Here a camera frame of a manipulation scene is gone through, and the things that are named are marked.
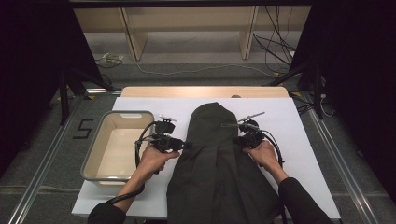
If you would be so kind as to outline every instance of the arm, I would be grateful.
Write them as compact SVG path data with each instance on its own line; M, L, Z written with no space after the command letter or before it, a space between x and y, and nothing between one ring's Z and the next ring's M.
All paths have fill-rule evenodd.
M279 185L279 198L285 204L295 223L332 223L318 207L303 186L294 178L288 177L278 163L274 147L268 141L256 148L244 148L255 162L262 165Z
M148 181L154 172L163 170L165 162L176 158L176 151L161 153L154 146L149 146L143 152L142 160L129 181L121 188L117 196L136 191ZM93 208L88 223L123 223L126 212L134 201L134 197L114 204L99 203Z

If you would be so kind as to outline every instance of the wire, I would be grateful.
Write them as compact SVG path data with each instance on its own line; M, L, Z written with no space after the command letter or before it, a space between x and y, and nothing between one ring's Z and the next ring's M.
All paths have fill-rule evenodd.
M292 96L291 98L292 98L293 100L299 101L299 102L304 103L304 104L306 104L306 105L310 105L310 104L311 104L311 103L309 103L309 102L307 102L307 101L304 101L304 100L300 99L300 98L297 97L297 96Z
M277 142L276 142L275 138L268 131L262 131L261 130L261 132L264 135L264 137L267 138L268 141L270 141L270 143L274 146L274 148L276 150L276 154L277 154L277 162L279 163L280 167L283 168L283 162L285 162L285 161L283 161L282 154L280 153L280 149L279 149L279 146L277 145ZM283 224L287 224L288 221L287 221L286 213L285 213L285 205L281 206L280 215L282 216Z
M262 74L264 74L264 75L266 75L268 77L273 77L273 76L269 75L268 73L263 72L260 69L257 69L257 68L254 68L254 67L248 67L248 66L244 66L244 65L240 65L240 64L233 64L233 63L224 64L224 65L220 65L220 66L206 67L206 68L202 68L202 69L198 69L198 70L192 70L192 71L177 71L177 72L171 72L171 73L158 73L158 72L145 71L145 70L143 70L140 67L138 62L136 62L135 60L133 60L133 62L137 65L137 67L139 68L139 70L142 73L151 74L151 75L171 76L171 75L183 74L183 73L198 73L198 72L202 72L202 71L205 71L205 70L219 69L219 68L225 68L225 67L242 67L242 68L246 68L246 69L255 70L255 71L260 72L260 73L262 73Z
M291 55L290 55L290 53L289 53L289 56L288 56L288 54L287 54L286 52L289 52L289 51L288 51L287 49L285 49L284 46L289 46L289 47L291 47L291 45L288 44L288 43L286 42L286 40L285 40L285 39L282 37L282 35L280 34L280 28L279 28L279 6L276 7L276 22L274 22L274 20L273 20L271 14L269 13L268 7L265 7L265 10L266 10L266 12L267 12L267 14L268 14L268 17L269 17L270 20L271 20L271 23L272 23L273 26L274 26L274 32L277 33L277 35L278 35L278 37L279 37L279 40L280 40L280 43L282 44L282 45L281 45L281 46L282 46L282 50L283 50L283 52L284 52L284 54L285 54L287 60L290 62L289 56L291 57ZM289 22L290 22L291 13L292 13L292 9L291 9L290 14L289 14L289 17L288 17L288 32L287 32L287 35L289 34Z
M157 121L152 121L146 128L143 130L143 132L140 134L140 137L137 141L134 142L134 162L136 163L136 168L140 163L140 147L142 146L142 142L148 138L143 136L146 134L146 131L151 127L152 125L157 124Z
M101 74L101 75L102 75L102 77L104 77L107 80L108 85L110 85L110 86L113 85L113 82L111 81L110 77L108 77L108 75L105 75L105 74Z
M303 106L298 107L297 111L299 112L299 115L302 115L306 111L311 110L313 108L314 108L314 105L303 105Z
M286 41L286 39L288 38L288 35L289 35L289 23L290 23L290 17L291 17L291 13L292 12L293 12L293 6L290 6L290 14L289 14L289 17L288 17L288 31L286 32L286 35L285 35L285 41Z
M103 55L103 57L101 59L95 59L95 60L97 62L105 61L106 63L112 63L112 65L110 65L110 66L103 66L99 63L96 64L102 68L113 68L113 67L116 67L116 66L122 64L122 56L113 54L113 53L106 53Z
M265 50L265 54L264 54L264 64L265 64L265 66L266 66L270 71L272 71L272 72L274 72L274 73L285 74L285 73L282 73L282 72L280 72L280 71L276 71L276 70L274 70L274 69L272 69L271 67L268 66L268 62L267 62L267 53L270 53L271 55L273 55L275 58L278 58L278 59L279 59L280 61L282 61L283 63L287 63L286 61L282 60L282 59L279 58L277 55L275 55L271 50L268 49L269 44L271 43L271 40L268 42L267 47L265 47L265 46L259 41L259 39L258 39L258 37L257 37L256 35L253 35L253 37L256 39L256 41L257 41L257 43L260 45L260 47L261 47L262 49Z
M114 198L108 200L106 203L114 204L114 203L117 203L117 202L120 202L120 201L123 201L123 200L126 200L126 199L133 198L134 196L136 196L136 195L140 194L141 192L143 192L144 189L145 189L145 184L143 184L142 187L140 187L140 189L137 189L135 191L132 191L132 192L129 192L129 193L122 194L120 196L114 197Z
M332 117L332 116L334 115L335 110L333 110L331 114L328 114L328 113L324 110L324 108L323 108L323 100L324 100L324 98L326 98L326 97L323 97L323 98L320 100L320 108L322 109L324 115L326 115L327 117Z
M253 34L254 36L256 36L257 38L259 38L259 39L263 39L263 40L266 40L266 41L270 41L270 42L272 42L272 43L275 43L275 44L278 44L278 45L283 45L282 43L279 43L279 42L277 42L277 41L275 41L275 40L271 40L271 39L268 39L268 38L265 38L265 37L262 37L262 36L259 36L259 35L256 35L256 34ZM291 50L296 50L295 48L293 48L293 47L291 47L291 46L285 46L286 48L288 48L288 49L291 49Z

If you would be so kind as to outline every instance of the plastic container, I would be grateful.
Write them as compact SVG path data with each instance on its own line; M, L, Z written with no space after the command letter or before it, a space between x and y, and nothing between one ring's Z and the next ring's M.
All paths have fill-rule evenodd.
M148 111L111 111L103 115L81 175L100 185L123 185L136 169L134 142L154 121ZM143 142L140 155L148 142Z

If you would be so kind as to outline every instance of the metal rail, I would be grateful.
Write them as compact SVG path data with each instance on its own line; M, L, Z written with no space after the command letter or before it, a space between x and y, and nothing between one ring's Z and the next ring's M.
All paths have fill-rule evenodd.
M306 93L303 93L303 97L307 102L312 103L312 100L309 96L306 95ZM365 197L363 191L361 190L361 187L359 186L352 172L348 168L347 163L344 160L344 157L341 154L338 146L332 139L332 135L327 129L326 124L323 120L319 120L318 116L312 110L309 111L309 115L311 116L311 119L314 121L315 126L318 129L323 143L328 149L329 154L332 157L332 161L334 162L338 173L343 179L346 189L353 200L353 203L356 205L356 208L361 215L361 219L366 224L379 223L372 206Z
M49 149L44 156L43 161L40 163L35 175L33 176L29 186L26 188L25 192L23 193L20 201L18 202L17 206L12 213L8 224L19 224L24 221L26 215L32 206L33 201L35 200L35 196L37 195L41 184L43 183L47 172L49 171L52 162L61 147L61 144L64 140L64 136L67 133L71 120L74 117L77 108L82 103L83 96L76 96L73 100L73 104L71 106L71 113L68 119L65 121L64 125L62 125L58 132L56 133L55 137L52 140L52 143L49 146Z

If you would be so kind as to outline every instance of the black sleeve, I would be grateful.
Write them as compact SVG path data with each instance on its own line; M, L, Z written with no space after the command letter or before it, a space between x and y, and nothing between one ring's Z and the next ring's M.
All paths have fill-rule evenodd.
M88 216L89 224L121 224L125 221L126 214L118 207L109 203L99 203Z
M296 224L332 223L295 178L286 178L279 184L279 197Z

